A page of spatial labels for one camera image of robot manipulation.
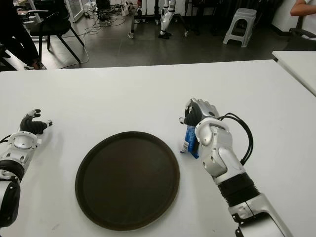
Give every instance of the white stool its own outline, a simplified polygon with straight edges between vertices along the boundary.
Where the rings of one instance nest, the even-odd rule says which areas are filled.
[[[228,40],[239,40],[241,41],[241,47],[243,48],[247,47],[251,34],[252,34],[252,27],[256,19],[256,14],[257,14],[256,10],[247,9],[247,8],[239,8],[233,17],[233,21],[231,23],[231,26],[229,27],[229,30],[227,31],[225,35],[223,43],[227,44]],[[237,22],[241,19],[247,22],[247,28],[246,28],[245,34],[243,36],[233,35],[232,32],[234,28],[236,27]]]

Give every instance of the wire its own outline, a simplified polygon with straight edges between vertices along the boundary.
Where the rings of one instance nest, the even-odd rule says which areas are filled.
[[[117,21],[117,20],[121,20],[122,22],[119,23],[119,24],[115,24],[113,25],[112,23]],[[70,64],[70,65],[67,65],[67,66],[64,66],[60,69],[64,69],[64,68],[67,68],[67,67],[70,67],[70,66],[74,66],[74,65],[78,65],[78,64],[84,64],[84,63],[87,63],[89,62],[90,60],[90,57],[89,57],[89,54],[85,48],[85,36],[86,35],[96,35],[99,33],[99,30],[101,29],[101,27],[112,27],[112,26],[119,26],[121,24],[123,24],[126,20],[124,18],[117,18],[116,16],[108,16],[108,19],[105,20],[105,25],[101,25],[100,23],[100,20],[96,19],[95,22],[93,23],[93,25],[91,27],[88,27],[88,28],[85,28],[84,29],[84,33],[81,34],[81,36],[83,35],[83,48],[85,50],[85,53],[87,55],[87,59],[84,61],[84,62],[80,62],[80,63],[73,63],[73,64]]]
[[[3,137],[2,140],[0,141],[0,143],[7,142],[8,140],[6,140],[6,138],[8,138],[10,136],[11,136],[11,134],[7,135],[6,137]]]
[[[249,141],[248,149],[247,149],[246,154],[244,155],[244,157],[240,160],[240,163],[242,165],[245,165],[245,163],[249,159],[249,157],[250,157],[250,155],[252,153],[252,150],[253,150],[253,137],[252,137],[251,130],[248,127],[248,125],[241,118],[239,118],[237,115],[234,115],[233,113],[227,113],[224,116],[218,117],[218,119],[220,121],[222,121],[225,118],[233,119],[233,120],[237,121],[247,133],[248,141]]]

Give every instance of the gray floor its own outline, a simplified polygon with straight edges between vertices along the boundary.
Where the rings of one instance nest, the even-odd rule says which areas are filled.
[[[73,28],[79,34],[85,28],[90,27],[95,19],[82,17]],[[257,28],[254,30],[247,48],[241,48],[240,42],[229,41],[223,44],[225,31],[219,36],[213,36],[209,32],[209,26],[205,24],[201,28],[201,35],[196,36],[190,32],[184,37],[184,28],[178,21],[172,22],[169,32],[173,36],[169,40],[159,39],[159,26],[154,22],[138,24],[135,28],[135,38],[129,39],[131,17],[119,26],[102,27],[98,34],[86,35],[86,50],[89,61],[84,64],[73,65],[67,68],[94,68],[94,67],[124,67],[162,64],[186,64],[225,62],[240,60],[273,59],[273,50],[282,50],[287,44],[287,37],[280,37],[270,28]],[[75,37],[65,38],[65,41],[77,54],[82,62],[87,55]],[[48,69],[58,69],[76,63],[75,58],[64,47],[59,39],[51,40],[51,52],[43,43],[42,62]]]

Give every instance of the white desk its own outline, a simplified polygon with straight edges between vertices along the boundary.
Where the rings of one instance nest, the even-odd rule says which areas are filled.
[[[234,237],[237,225],[201,161],[179,153],[186,127],[178,118],[191,97],[246,121],[254,136],[248,174],[294,236],[313,235],[316,98],[273,60],[17,71],[0,73],[0,82],[2,136],[15,131],[31,109],[42,109],[41,118],[54,122],[22,181],[18,218],[1,229],[3,237]],[[227,123],[242,157],[246,134],[236,122]],[[94,145],[123,131],[148,132],[166,142],[179,162],[181,181],[164,216],[121,233],[82,213],[75,177]]]
[[[316,96],[316,52],[273,51],[278,63]]]

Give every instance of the robotic arm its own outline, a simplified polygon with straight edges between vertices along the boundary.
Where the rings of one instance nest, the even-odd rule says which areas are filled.
[[[233,151],[228,126],[214,106],[191,99],[180,123],[196,126],[200,157],[229,206],[237,237],[293,237],[266,196],[260,193]]]
[[[10,226],[17,217],[20,200],[20,182],[32,160],[41,139],[36,134],[52,126],[52,121],[32,121],[40,110],[28,112],[18,132],[10,135],[6,151],[0,156],[0,228]]]

